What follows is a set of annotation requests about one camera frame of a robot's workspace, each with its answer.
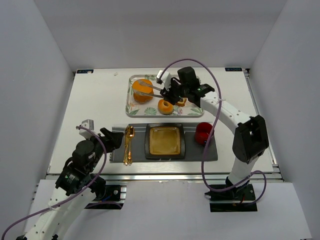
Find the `stainless steel serving tongs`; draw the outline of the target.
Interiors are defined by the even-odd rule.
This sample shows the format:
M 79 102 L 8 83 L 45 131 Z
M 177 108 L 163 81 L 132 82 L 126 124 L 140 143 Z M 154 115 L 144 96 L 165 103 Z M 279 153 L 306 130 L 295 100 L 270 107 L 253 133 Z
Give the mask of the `stainless steel serving tongs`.
M 148 96 L 148 97 L 155 97 L 155 98 L 161 98 L 163 99 L 164 97 L 161 94 L 154 94 L 153 90 L 156 90 L 158 92 L 161 91 L 161 89 L 159 87 L 153 86 L 152 84 L 149 84 L 147 82 L 144 82 L 142 80 L 138 80 L 138 84 L 141 87 L 144 87 L 143 90 L 141 90 L 141 88 L 138 89 L 134 89 L 133 88 L 133 92 L 136 95 L 140 95 L 140 96 Z

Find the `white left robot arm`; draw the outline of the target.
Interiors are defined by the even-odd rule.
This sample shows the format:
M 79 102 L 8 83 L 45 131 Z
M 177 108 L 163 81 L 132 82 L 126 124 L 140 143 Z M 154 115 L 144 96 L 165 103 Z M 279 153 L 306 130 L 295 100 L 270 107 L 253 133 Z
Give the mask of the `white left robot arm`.
M 61 240 L 82 210 L 122 208 L 121 185 L 108 185 L 93 171 L 102 157 L 121 146 L 124 134 L 106 128 L 98 134 L 84 126 L 78 129 L 84 139 L 65 162 L 46 210 L 38 213 L 36 223 L 19 240 Z

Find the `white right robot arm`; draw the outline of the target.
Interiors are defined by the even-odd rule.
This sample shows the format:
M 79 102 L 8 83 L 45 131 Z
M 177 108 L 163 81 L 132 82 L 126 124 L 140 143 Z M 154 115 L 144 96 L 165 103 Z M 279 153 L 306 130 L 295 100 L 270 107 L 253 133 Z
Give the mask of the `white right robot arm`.
M 201 84 L 192 67 L 181 68 L 177 73 L 178 77 L 173 77 L 167 71 L 158 72 L 156 81 L 164 86 L 160 94 L 173 105 L 186 98 L 215 116 L 216 121 L 221 121 L 232 132 L 235 160 L 226 178 L 225 190 L 239 189 L 247 185 L 255 163 L 269 147 L 265 119 L 260 115 L 246 114 L 228 103 L 222 98 L 219 87 Z

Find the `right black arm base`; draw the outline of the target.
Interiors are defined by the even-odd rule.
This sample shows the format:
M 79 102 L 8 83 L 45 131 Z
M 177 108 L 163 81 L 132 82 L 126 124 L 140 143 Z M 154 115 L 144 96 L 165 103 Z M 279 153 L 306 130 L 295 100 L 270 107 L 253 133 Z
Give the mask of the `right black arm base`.
M 252 184 L 233 188 L 224 192 L 207 191 L 204 196 L 209 200 L 211 213 L 257 212 L 255 191 Z

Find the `orange round sponge cake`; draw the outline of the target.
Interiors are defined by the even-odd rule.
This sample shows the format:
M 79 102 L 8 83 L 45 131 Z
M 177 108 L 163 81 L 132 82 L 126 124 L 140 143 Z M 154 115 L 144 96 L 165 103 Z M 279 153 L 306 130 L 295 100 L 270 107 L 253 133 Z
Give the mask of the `orange round sponge cake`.
M 149 86 L 145 86 L 145 85 L 141 85 L 140 81 L 147 83 L 149 85 L 153 85 L 152 82 L 148 79 L 139 79 L 136 80 L 133 84 L 132 84 L 132 89 L 133 89 L 133 98 L 136 102 L 138 103 L 146 103 L 149 102 L 153 99 L 152 96 L 150 95 L 144 95 L 144 94 L 153 94 L 153 88 L 149 87 Z

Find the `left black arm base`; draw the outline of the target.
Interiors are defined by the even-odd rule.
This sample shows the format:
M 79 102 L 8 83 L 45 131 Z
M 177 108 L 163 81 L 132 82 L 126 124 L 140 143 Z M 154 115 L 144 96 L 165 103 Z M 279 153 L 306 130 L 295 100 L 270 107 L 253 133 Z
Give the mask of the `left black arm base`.
M 99 195 L 85 209 L 88 210 L 121 210 L 127 193 L 126 185 L 106 185 L 104 195 Z

